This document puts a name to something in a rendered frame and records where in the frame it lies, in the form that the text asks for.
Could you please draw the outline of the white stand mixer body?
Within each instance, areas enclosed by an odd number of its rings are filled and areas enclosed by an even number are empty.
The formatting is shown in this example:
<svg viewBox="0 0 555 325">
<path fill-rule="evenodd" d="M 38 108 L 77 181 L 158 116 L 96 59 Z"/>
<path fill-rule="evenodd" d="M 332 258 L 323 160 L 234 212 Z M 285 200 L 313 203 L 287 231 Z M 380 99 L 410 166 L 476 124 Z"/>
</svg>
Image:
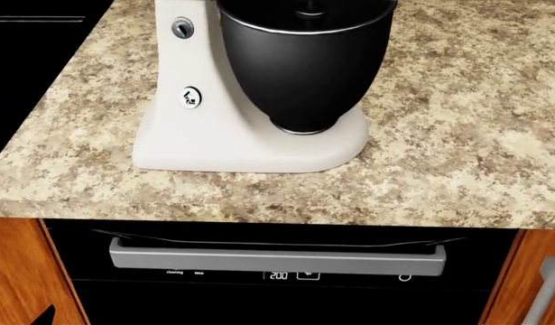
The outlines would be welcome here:
<svg viewBox="0 0 555 325">
<path fill-rule="evenodd" d="M 292 135 L 272 124 L 245 96 L 227 60 L 215 0 L 154 0 L 158 42 L 155 97 L 145 109 L 132 160 L 146 170 L 189 172 L 320 172 L 354 159 L 368 140 L 361 107 L 330 129 Z M 171 31 L 175 18 L 194 26 L 187 40 Z M 180 92 L 192 86 L 201 104 L 187 109 Z"/>
</svg>

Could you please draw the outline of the brown wooden cabinet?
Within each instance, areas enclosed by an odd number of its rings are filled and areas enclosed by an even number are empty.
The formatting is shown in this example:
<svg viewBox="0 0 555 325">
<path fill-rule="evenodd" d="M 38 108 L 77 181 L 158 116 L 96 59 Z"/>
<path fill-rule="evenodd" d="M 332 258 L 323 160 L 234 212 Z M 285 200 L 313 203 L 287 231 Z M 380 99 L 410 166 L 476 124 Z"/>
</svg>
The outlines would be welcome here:
<svg viewBox="0 0 555 325">
<path fill-rule="evenodd" d="M 555 230 L 519 231 L 478 324 L 521 324 L 542 288 L 541 267 L 548 256 L 555 256 Z"/>
<path fill-rule="evenodd" d="M 43 221 L 0 218 L 0 325 L 29 325 L 50 307 L 52 325 L 90 325 Z"/>
</svg>

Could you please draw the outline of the black mixing bowl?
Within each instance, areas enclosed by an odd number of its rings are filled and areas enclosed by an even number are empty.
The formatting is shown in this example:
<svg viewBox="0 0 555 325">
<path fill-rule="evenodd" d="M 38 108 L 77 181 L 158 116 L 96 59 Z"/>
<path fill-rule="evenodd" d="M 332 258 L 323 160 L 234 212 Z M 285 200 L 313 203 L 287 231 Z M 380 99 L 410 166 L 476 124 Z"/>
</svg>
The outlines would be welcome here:
<svg viewBox="0 0 555 325">
<path fill-rule="evenodd" d="M 280 129 L 330 129 L 381 67 L 398 0 L 217 0 L 237 83 Z"/>
</svg>

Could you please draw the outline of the black cooktop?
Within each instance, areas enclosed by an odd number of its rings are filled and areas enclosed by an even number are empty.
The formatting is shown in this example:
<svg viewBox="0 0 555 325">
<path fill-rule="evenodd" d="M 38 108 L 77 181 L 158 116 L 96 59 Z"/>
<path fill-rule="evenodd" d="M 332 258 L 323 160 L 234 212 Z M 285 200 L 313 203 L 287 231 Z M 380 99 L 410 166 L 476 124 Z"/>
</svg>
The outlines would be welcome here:
<svg viewBox="0 0 555 325">
<path fill-rule="evenodd" d="M 114 0 L 0 0 L 0 153 Z"/>
</svg>

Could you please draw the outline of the black dishwasher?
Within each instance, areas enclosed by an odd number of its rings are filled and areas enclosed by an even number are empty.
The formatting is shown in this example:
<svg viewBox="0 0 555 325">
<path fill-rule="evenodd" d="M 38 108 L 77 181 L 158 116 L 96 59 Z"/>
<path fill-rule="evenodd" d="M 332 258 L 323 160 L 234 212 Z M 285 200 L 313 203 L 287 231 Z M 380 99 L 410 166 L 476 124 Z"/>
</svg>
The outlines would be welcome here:
<svg viewBox="0 0 555 325">
<path fill-rule="evenodd" d="M 45 221 L 91 325 L 477 325 L 516 229 Z M 439 276 L 120 268 L 123 246 L 433 254 Z"/>
</svg>

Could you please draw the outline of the white round release button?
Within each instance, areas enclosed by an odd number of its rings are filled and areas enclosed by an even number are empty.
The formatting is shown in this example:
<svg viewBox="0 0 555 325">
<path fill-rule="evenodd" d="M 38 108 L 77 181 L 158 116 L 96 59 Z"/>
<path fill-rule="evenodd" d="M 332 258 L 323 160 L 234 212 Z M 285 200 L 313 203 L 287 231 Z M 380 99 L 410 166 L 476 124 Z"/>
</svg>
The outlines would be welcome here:
<svg viewBox="0 0 555 325">
<path fill-rule="evenodd" d="M 192 86 L 184 88 L 180 92 L 180 103 L 187 109 L 194 109 L 202 102 L 202 96 L 197 88 Z"/>
</svg>

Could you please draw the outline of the grey speed knob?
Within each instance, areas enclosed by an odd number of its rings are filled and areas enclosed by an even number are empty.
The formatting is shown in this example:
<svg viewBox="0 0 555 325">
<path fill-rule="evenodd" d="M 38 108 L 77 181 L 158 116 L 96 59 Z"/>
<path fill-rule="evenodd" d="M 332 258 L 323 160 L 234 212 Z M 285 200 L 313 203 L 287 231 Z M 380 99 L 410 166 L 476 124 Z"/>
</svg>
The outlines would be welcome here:
<svg viewBox="0 0 555 325">
<path fill-rule="evenodd" d="M 172 21 L 171 31 L 176 37 L 187 40 L 193 35 L 194 26 L 188 18 L 178 17 Z"/>
</svg>

